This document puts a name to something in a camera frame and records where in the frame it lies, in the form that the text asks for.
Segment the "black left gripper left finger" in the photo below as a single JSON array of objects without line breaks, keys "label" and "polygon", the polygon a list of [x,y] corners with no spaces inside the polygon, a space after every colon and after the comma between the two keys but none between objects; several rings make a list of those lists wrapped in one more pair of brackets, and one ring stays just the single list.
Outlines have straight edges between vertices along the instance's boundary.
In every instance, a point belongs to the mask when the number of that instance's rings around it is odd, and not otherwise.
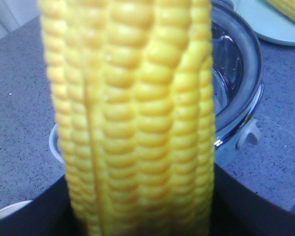
[{"label": "black left gripper left finger", "polygon": [[0,220],[0,236],[85,236],[64,176],[27,206]]}]

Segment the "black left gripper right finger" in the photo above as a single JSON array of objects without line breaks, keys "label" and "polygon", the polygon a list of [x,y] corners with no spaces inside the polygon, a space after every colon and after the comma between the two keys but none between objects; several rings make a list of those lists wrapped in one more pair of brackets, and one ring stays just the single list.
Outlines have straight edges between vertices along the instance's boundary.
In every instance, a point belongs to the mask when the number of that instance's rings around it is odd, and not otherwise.
[{"label": "black left gripper right finger", "polygon": [[258,196],[225,170],[214,165],[214,227],[221,220],[222,230],[248,231],[254,236],[295,236],[295,204],[290,210]]}]

